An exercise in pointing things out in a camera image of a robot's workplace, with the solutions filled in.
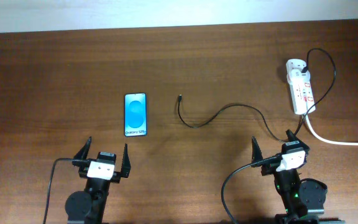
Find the blue Galaxy smartphone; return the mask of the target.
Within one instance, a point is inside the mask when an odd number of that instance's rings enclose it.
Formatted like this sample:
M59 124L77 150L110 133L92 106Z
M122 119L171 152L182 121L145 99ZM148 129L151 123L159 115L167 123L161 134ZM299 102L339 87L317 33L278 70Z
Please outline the blue Galaxy smartphone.
M130 93L124 97L125 137L147 135L147 95Z

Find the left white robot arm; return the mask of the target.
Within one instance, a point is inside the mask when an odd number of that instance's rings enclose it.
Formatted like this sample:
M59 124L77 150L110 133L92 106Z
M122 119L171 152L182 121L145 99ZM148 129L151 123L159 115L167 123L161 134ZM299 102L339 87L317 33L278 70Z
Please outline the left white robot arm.
M68 224L102 223L110 185L128 178L131 171L127 144L124 145L121 169L116 171L115 154L99 152L95 159L88 157L91 140L89 138L73 157L72 164L78 168L79 176L86 179L86 185L84 190L72 193L65 202Z

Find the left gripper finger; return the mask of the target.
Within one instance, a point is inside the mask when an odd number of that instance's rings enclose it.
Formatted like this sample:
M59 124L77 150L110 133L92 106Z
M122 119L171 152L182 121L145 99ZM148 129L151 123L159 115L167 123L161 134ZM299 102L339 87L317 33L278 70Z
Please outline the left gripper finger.
M74 160L85 160L88 156L90 146L92 142L92 137L90 136L85 142L85 145L74 155Z
M124 145L124 153L121 166L121 178L128 178L131 171L131 162L128 154L128 145Z

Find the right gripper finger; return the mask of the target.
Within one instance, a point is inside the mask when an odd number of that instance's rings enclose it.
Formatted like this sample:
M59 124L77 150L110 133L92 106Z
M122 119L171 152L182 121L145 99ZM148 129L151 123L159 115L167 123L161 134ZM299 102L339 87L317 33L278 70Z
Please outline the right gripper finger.
M286 130L286 135L288 138L287 144L300 144L301 143L301 140L299 140L290 129Z
M259 162L262 161L264 158L262 156L262 151L260 149L260 146L255 138L255 136L252 136L252 167L258 167L260 166Z

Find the white charger adapter plug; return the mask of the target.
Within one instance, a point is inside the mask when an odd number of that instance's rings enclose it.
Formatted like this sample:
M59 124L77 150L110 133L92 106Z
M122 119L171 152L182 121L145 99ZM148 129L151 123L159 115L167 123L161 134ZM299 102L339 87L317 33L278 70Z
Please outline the white charger adapter plug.
M310 81L310 72L303 72L306 67L306 62L301 59L290 59L286 63L287 81L289 84L294 82L308 82Z

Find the white power strip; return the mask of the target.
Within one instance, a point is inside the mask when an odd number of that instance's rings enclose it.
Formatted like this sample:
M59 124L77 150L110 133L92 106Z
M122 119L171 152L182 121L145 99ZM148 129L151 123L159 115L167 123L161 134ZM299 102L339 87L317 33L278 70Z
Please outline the white power strip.
M295 114L312 113L316 109L310 81L294 82L289 87Z

